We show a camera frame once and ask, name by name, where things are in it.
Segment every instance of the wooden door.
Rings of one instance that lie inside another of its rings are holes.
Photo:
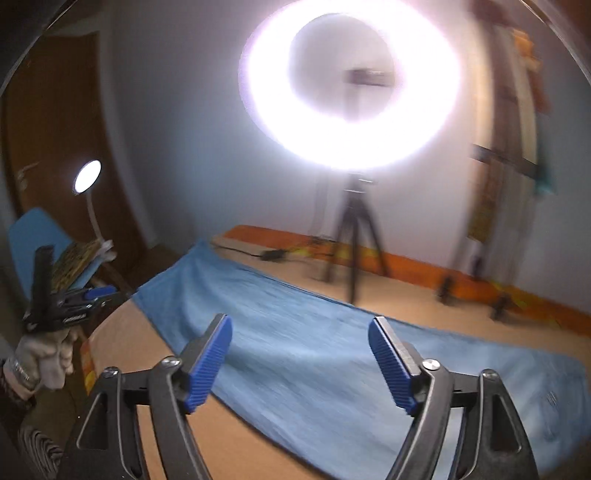
[[[99,159],[93,186],[96,217],[127,273],[146,247],[109,150],[100,110],[98,38],[43,37],[10,81],[4,98],[4,151],[17,210],[43,208],[75,240],[94,238],[84,195],[72,185],[80,168]]]

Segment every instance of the blue towel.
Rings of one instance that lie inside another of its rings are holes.
[[[179,353],[219,312],[234,336],[213,386],[236,414],[335,478],[383,480],[411,423],[397,408],[368,345],[374,314],[219,258],[201,241],[142,286],[134,302]],[[477,375],[497,370],[530,438],[540,472],[591,435],[583,365],[566,356],[390,320],[425,358]],[[461,411],[434,478],[449,473]]]

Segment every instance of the power adapter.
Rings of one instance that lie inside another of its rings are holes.
[[[277,250],[265,250],[261,252],[260,259],[263,262],[277,262],[279,260],[284,260],[287,256],[287,250],[283,248],[279,248]]]

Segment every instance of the glove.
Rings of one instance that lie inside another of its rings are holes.
[[[77,338],[76,329],[23,336],[8,361],[15,378],[28,390],[42,385],[51,390],[63,388],[66,375],[74,372],[73,344]]]

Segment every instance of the bolt head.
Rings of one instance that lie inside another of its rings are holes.
[[[103,377],[110,378],[114,377],[119,373],[119,369],[117,367],[107,367],[103,370]]]
[[[435,371],[439,370],[441,364],[437,360],[427,358],[426,360],[423,360],[423,367],[425,367],[427,370]]]
[[[488,380],[498,380],[499,374],[490,368],[487,368],[482,372],[482,376]]]
[[[167,356],[167,357],[163,358],[160,363],[162,363],[162,365],[166,368],[172,368],[172,367],[176,367],[177,365],[179,365],[180,362],[181,361],[178,358],[171,355],[171,356]]]

